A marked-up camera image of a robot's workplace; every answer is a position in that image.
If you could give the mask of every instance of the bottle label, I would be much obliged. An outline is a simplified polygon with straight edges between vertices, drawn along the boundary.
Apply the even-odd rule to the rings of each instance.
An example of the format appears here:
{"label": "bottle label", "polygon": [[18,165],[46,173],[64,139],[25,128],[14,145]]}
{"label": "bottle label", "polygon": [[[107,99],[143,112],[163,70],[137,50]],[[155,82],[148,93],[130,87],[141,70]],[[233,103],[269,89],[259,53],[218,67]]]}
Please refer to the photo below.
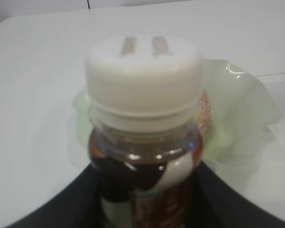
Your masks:
{"label": "bottle label", "polygon": [[178,228],[187,215],[190,187],[185,181],[161,192],[133,192],[133,228]]}

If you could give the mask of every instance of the bottle neck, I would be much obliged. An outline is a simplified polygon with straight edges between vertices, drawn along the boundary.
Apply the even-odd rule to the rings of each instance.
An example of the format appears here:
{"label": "bottle neck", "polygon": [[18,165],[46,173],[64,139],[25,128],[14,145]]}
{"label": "bottle neck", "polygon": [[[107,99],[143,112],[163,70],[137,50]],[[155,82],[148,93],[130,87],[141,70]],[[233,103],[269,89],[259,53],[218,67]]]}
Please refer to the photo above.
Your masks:
{"label": "bottle neck", "polygon": [[129,163],[161,163],[176,159],[197,144],[199,131],[193,122],[158,133],[130,133],[96,125],[93,140],[108,156]]}

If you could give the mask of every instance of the brown stripe on cap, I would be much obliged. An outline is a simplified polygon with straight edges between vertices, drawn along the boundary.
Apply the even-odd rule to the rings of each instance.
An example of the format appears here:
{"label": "brown stripe on cap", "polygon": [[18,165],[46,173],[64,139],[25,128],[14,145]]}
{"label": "brown stripe on cap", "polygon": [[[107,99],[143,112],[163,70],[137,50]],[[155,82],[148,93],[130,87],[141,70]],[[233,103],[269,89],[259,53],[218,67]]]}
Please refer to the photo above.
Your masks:
{"label": "brown stripe on cap", "polygon": [[157,57],[159,55],[171,55],[169,51],[169,46],[165,37],[153,37],[153,56]]}
{"label": "brown stripe on cap", "polygon": [[136,40],[135,37],[126,37],[124,39],[121,56],[124,57],[135,53]]}

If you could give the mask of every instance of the glitter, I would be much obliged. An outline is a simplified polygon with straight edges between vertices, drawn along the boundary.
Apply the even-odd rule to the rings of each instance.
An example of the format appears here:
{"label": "glitter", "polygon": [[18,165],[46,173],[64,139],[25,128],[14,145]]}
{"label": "glitter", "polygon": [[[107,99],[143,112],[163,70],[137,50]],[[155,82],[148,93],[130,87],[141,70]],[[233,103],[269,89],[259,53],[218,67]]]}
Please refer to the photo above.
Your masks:
{"label": "glitter", "polygon": [[204,140],[211,129],[211,107],[209,104],[208,95],[205,91],[203,92],[199,104],[201,108],[201,114],[197,122],[197,127],[201,137]]}

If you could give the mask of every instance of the white table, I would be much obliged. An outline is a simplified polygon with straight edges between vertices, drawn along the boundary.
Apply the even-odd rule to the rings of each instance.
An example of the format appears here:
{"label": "white table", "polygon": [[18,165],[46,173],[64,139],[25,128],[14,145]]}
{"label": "white table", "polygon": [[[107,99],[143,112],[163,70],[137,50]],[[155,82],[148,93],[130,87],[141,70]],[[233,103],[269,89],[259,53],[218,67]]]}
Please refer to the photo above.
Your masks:
{"label": "white table", "polygon": [[[47,202],[87,165],[85,149],[74,140],[71,99],[85,83],[83,59],[90,45],[124,33],[175,35],[193,40],[205,57],[228,59],[256,76],[285,73],[285,2],[262,8],[261,1],[252,7],[250,0],[195,0],[14,17],[1,23],[0,227]],[[260,79],[277,99],[285,99],[285,75]],[[267,191],[275,185],[272,175],[285,184],[285,119],[272,128],[276,138],[264,149],[259,171],[242,182],[245,186],[225,170],[218,174],[285,219],[285,187]]]}

